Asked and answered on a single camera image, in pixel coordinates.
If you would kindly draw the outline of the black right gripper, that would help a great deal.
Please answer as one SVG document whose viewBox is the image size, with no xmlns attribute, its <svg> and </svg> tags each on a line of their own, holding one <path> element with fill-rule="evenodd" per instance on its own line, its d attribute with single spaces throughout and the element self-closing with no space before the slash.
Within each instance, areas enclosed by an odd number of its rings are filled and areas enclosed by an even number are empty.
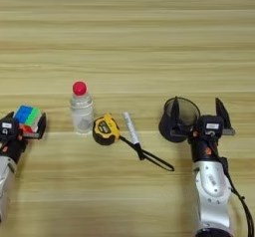
<svg viewBox="0 0 255 237">
<path fill-rule="evenodd" d="M 178 97 L 175 97 L 171 108 L 171 120 L 172 120 L 172 130 L 170 134 L 174 138 L 183 138 L 188 141 L 191 147 L 192 160 L 194 162 L 198 161 L 221 161 L 218 154 L 218 140 L 223 135 L 234 135 L 235 130 L 232 128 L 230 116 L 225 108 L 223 102 L 219 99 L 215 99 L 216 104 L 216 114 L 221 117 L 224 121 L 223 130 L 198 130 L 194 129 L 190 132 L 187 131 L 177 131 L 178 120 L 179 120 L 179 103 Z"/>
</svg>

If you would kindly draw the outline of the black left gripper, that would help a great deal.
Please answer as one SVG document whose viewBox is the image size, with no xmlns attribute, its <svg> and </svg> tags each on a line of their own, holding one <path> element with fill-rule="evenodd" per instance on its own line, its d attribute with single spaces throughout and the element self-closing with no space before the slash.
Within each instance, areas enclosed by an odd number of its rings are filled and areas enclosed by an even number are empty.
<svg viewBox="0 0 255 237">
<path fill-rule="evenodd" d="M 7 114 L 2 117 L 12 118 L 14 112 Z M 6 134 L 0 132 L 0 157 L 9 157 L 15 163 L 18 163 L 21 154 L 25 151 L 29 139 L 41 139 L 44 135 L 47 125 L 46 114 L 42 114 L 38 122 L 38 131 L 36 133 L 26 133 L 23 131 L 18 131 L 16 134 Z"/>
</svg>

